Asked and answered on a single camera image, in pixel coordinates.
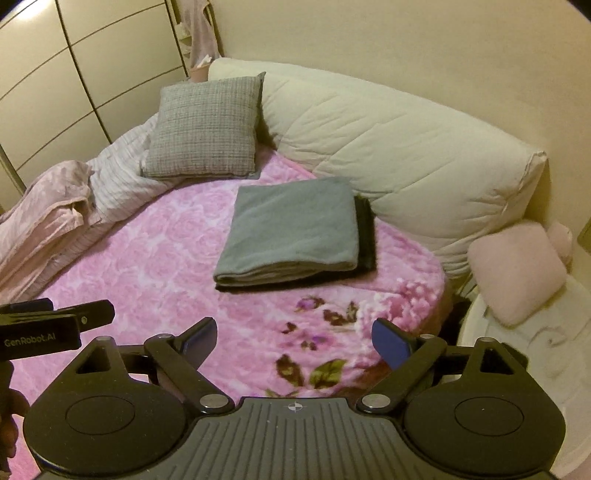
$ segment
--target finger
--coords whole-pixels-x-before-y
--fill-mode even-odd
[[[24,417],[29,411],[30,405],[25,395],[18,390],[10,389],[10,406],[11,413]]]
[[[14,447],[18,439],[18,427],[12,417],[8,417],[0,424],[0,444],[9,449]]]

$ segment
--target hanging pink cloth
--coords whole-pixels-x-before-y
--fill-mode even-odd
[[[177,0],[181,23],[191,34],[189,66],[198,65],[207,55],[212,60],[220,56],[212,25],[207,20],[205,9],[209,0]]]

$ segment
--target white wardrobe door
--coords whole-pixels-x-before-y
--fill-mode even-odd
[[[138,85],[100,107],[98,113],[111,139],[119,138],[154,115],[160,106],[160,89],[184,78],[185,72],[179,67]]]
[[[27,160],[17,173],[28,187],[52,165],[64,160],[90,160],[108,145],[96,115],[89,113]]]
[[[162,0],[59,0],[72,44],[117,20],[162,3]]]
[[[37,11],[31,16],[33,8]],[[37,0],[0,26],[0,98],[66,47],[53,1]]]
[[[64,50],[0,100],[0,144],[19,169],[91,111],[72,56]]]
[[[6,163],[8,160],[1,157],[2,152],[0,152],[0,207],[7,211],[18,202],[22,193],[19,185],[16,184],[7,169]]]
[[[182,65],[164,4],[99,30],[72,50],[97,107]]]

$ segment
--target folded towel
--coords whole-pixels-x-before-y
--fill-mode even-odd
[[[357,267],[349,271],[323,271],[311,275],[301,280],[292,280],[282,283],[272,283],[265,285],[242,286],[223,286],[216,285],[219,291],[231,291],[233,293],[270,291],[270,290],[288,290],[289,288],[308,288],[314,287],[336,280],[347,280],[356,278],[376,269],[376,247],[375,247],[375,224],[374,213],[371,209],[369,200],[361,196],[355,196],[355,213],[357,215],[358,235],[359,235],[359,255],[357,257]]]
[[[357,267],[353,190],[340,177],[238,189],[228,240],[213,278],[219,286],[299,280]]]

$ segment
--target pink floral blanket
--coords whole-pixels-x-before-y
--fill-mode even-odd
[[[313,177],[276,153],[259,154],[259,180],[172,190],[95,245],[41,296],[56,308],[99,299],[113,303],[112,325],[83,334],[85,344],[97,335],[112,335],[120,345],[143,343],[214,317],[217,347],[200,372],[236,401],[367,388],[365,373],[380,360],[371,344],[372,322],[384,317],[409,332],[437,332],[443,270],[425,248],[376,220],[378,270],[364,278],[266,293],[215,290],[212,273],[238,187]],[[14,362],[13,388],[34,401],[75,355]],[[22,439],[11,465],[17,479],[37,472]]]

